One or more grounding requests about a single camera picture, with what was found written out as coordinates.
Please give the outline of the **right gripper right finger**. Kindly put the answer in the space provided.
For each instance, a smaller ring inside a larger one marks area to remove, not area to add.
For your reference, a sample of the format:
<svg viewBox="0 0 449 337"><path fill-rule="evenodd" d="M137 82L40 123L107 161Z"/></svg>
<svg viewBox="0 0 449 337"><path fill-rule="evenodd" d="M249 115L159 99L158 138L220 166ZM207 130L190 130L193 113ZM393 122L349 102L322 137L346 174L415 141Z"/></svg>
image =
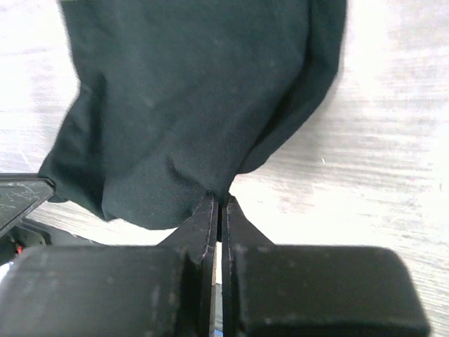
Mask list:
<svg viewBox="0 0 449 337"><path fill-rule="evenodd" d="M278 245L222 208L225 336L429 336L409 271L378 246Z"/></svg>

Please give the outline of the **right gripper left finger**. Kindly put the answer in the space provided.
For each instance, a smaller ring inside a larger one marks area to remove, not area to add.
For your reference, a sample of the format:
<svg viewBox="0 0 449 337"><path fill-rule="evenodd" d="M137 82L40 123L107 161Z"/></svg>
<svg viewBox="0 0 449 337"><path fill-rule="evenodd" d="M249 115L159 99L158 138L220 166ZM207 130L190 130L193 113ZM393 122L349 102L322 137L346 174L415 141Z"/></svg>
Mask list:
<svg viewBox="0 0 449 337"><path fill-rule="evenodd" d="M212 336L217 203L155 246L26 249L1 280L2 336Z"/></svg>

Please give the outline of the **black t shirt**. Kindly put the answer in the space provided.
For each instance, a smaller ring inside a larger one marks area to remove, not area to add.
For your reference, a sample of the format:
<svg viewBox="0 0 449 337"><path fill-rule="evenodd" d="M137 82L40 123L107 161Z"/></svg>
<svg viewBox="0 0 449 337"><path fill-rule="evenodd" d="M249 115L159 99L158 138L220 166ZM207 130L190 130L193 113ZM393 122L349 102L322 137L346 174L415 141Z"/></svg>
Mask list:
<svg viewBox="0 0 449 337"><path fill-rule="evenodd" d="M39 170L60 201L177 227L323 102L345 1L62 1L79 94Z"/></svg>

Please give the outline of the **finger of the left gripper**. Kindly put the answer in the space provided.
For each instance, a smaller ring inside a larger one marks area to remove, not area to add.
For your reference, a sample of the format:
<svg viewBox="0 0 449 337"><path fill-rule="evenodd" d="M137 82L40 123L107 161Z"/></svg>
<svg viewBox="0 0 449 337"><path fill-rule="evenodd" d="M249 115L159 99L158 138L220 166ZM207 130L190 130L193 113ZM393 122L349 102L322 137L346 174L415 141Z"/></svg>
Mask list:
<svg viewBox="0 0 449 337"><path fill-rule="evenodd" d="M36 173L2 173L1 237L54 193L54 183Z"/></svg>

